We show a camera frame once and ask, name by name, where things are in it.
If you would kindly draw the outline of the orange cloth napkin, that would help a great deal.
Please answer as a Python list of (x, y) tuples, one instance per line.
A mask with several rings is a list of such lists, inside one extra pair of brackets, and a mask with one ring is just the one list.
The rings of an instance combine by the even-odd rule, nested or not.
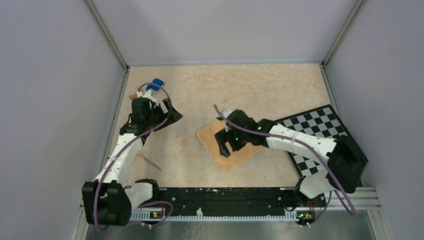
[(238, 151), (232, 151), (230, 143), (227, 141), (225, 147), (229, 156), (221, 155), (219, 144), (215, 138), (215, 134), (224, 129), (224, 123), (219, 120), (213, 121), (211, 124), (196, 132), (196, 136), (212, 157), (213, 162), (221, 173), (226, 173), (236, 168), (247, 159), (251, 158), (262, 149), (263, 146), (254, 146), (247, 143), (243, 148)]

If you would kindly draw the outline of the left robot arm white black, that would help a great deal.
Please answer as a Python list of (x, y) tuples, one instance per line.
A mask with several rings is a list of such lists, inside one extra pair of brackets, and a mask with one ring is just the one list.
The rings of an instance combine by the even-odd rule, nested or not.
[(101, 172), (93, 181), (83, 184), (82, 201), (88, 224), (100, 226), (125, 226), (132, 210), (145, 203), (154, 207), (160, 202), (158, 183), (143, 179), (129, 188), (124, 181), (133, 161), (152, 132), (179, 121), (183, 116), (172, 105), (170, 98), (160, 103), (153, 98), (139, 97), (132, 100), (131, 113), (120, 128), (115, 149)]

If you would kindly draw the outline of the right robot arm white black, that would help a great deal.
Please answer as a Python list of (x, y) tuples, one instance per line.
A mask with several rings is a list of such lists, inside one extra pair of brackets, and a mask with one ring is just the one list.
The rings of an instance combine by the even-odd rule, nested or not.
[(220, 154), (229, 157), (246, 144), (283, 150), (320, 162), (323, 170), (302, 177), (295, 186), (293, 200), (299, 206), (307, 206), (313, 198), (333, 191), (353, 194), (360, 181), (368, 159), (351, 136), (324, 138), (296, 131), (275, 120), (255, 121), (244, 111), (217, 112), (217, 119), (224, 128), (216, 134)]

